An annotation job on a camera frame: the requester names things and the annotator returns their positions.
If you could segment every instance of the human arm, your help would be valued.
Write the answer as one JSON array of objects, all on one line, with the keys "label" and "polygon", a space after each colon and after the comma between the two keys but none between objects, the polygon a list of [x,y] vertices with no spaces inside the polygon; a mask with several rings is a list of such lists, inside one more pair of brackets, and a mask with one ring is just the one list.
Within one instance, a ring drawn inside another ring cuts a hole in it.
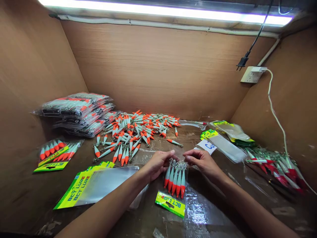
[{"label": "human arm", "polygon": [[246,191],[234,183],[216,164],[207,151],[190,150],[183,154],[185,162],[197,165],[200,171],[225,194],[229,203],[245,219],[257,237],[298,238],[299,236]]},{"label": "human arm", "polygon": [[157,151],[152,158],[119,187],[68,224],[56,237],[105,237],[142,189],[167,170],[175,151]]}]

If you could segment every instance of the white card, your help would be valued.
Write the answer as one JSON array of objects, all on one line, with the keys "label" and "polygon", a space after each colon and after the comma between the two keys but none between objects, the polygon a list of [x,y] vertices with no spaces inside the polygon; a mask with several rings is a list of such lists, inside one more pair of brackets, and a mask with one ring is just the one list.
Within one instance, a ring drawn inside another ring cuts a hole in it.
[{"label": "white card", "polygon": [[217,147],[210,143],[208,140],[202,140],[197,145],[208,151],[210,155],[217,149]]}]

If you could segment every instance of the black cable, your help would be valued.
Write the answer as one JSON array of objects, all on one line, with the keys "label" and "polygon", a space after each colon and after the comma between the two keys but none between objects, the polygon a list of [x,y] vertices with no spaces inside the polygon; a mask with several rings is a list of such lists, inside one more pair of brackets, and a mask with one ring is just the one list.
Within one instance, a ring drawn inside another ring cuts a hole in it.
[{"label": "black cable", "polygon": [[288,12],[282,12],[281,11],[281,5],[282,5],[282,0],[280,0],[278,2],[278,13],[281,14],[281,15],[286,15],[286,14],[289,14],[292,10],[294,10],[295,7],[293,7],[291,10],[289,10]]},{"label": "black cable", "polygon": [[242,67],[245,67],[246,62],[247,62],[248,59],[249,59],[249,54],[251,53],[251,50],[252,50],[253,46],[255,45],[256,41],[258,40],[258,38],[259,38],[259,36],[260,36],[260,34],[261,34],[263,28],[264,28],[266,19],[267,19],[268,15],[269,15],[270,10],[271,10],[271,7],[272,7],[272,5],[273,5],[273,1],[274,1],[274,0],[271,0],[271,3],[270,3],[270,5],[269,5],[269,7],[268,7],[268,10],[267,10],[267,13],[266,13],[264,22],[263,22],[262,25],[261,25],[261,28],[260,28],[260,30],[259,30],[259,33],[258,33],[257,37],[255,38],[255,40],[254,40],[253,44],[251,45],[249,51],[245,54],[244,57],[241,58],[240,62],[236,65],[236,66],[238,66],[236,70],[238,70],[239,67],[240,67],[240,70],[242,69]]}]

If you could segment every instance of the white cable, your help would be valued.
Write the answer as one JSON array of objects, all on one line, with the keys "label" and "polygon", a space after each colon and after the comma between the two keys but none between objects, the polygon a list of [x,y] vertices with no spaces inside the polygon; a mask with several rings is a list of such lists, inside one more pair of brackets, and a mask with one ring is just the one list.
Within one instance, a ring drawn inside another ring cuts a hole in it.
[{"label": "white cable", "polygon": [[[270,91],[271,91],[271,85],[272,85],[272,80],[273,80],[273,73],[271,70],[269,69],[266,69],[267,71],[269,71],[271,73],[271,80],[270,80],[270,84],[268,86],[268,92],[267,92],[267,95],[268,95],[268,100],[270,101],[270,106],[271,106],[271,112],[274,116],[274,118],[276,119],[276,122],[278,123],[279,127],[281,128],[282,132],[283,132],[283,137],[284,137],[284,147],[285,147],[285,153],[286,153],[286,156],[288,157],[288,152],[287,152],[287,145],[286,145],[286,134],[285,134],[285,131],[282,127],[282,125],[280,124],[276,114],[275,114],[275,111],[273,109],[273,104],[272,104],[272,100],[271,100],[271,96],[270,96]],[[302,176],[302,179],[304,180],[304,182],[306,183],[306,185],[310,188],[310,190],[312,190],[316,195],[317,193],[312,189],[312,187],[306,182],[306,180],[304,179],[304,177]]]}]

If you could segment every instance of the wooden wall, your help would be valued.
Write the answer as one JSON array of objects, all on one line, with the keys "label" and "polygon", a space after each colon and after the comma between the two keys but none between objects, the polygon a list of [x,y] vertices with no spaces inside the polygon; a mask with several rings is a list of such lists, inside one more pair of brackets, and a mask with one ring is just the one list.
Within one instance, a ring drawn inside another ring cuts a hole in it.
[{"label": "wooden wall", "polygon": [[87,87],[60,22],[35,1],[0,0],[0,43],[2,168],[49,139],[32,110]]},{"label": "wooden wall", "polygon": [[[88,90],[110,95],[123,111],[230,119],[250,87],[240,83],[244,71],[236,64],[254,36],[71,21],[62,26]],[[247,64],[257,64],[274,42],[260,38]]]},{"label": "wooden wall", "polygon": [[[283,39],[265,64],[274,74],[271,99],[286,131],[289,154],[317,189],[317,28]],[[262,146],[283,151],[283,134],[267,98],[270,74],[252,86],[231,122]]]}]

